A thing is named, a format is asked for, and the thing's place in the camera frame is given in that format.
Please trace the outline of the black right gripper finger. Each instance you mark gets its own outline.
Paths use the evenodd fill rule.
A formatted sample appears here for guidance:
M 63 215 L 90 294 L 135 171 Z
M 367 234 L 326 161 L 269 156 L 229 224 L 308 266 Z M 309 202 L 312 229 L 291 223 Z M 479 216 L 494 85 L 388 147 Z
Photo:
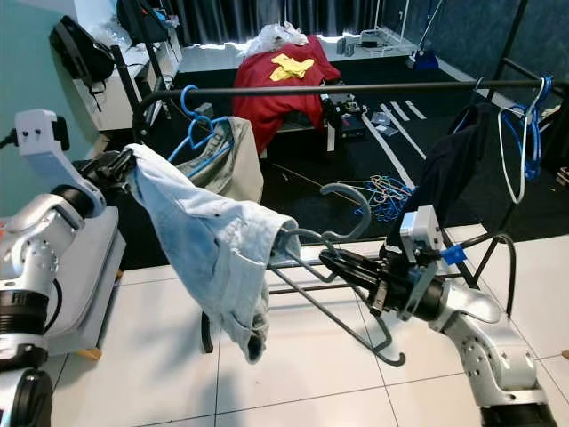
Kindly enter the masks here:
M 344 279 L 347 284 L 363 289 L 367 292 L 365 297 L 366 302 L 386 302 L 389 296 L 389 287 L 387 285 L 386 279 L 383 277 L 383 273 L 378 279 L 363 279 L 363 278 L 341 278 Z
M 378 279 L 383 273 L 381 262 L 347 251 L 347 249 L 324 249 L 318 260 L 334 275 L 342 278 Z

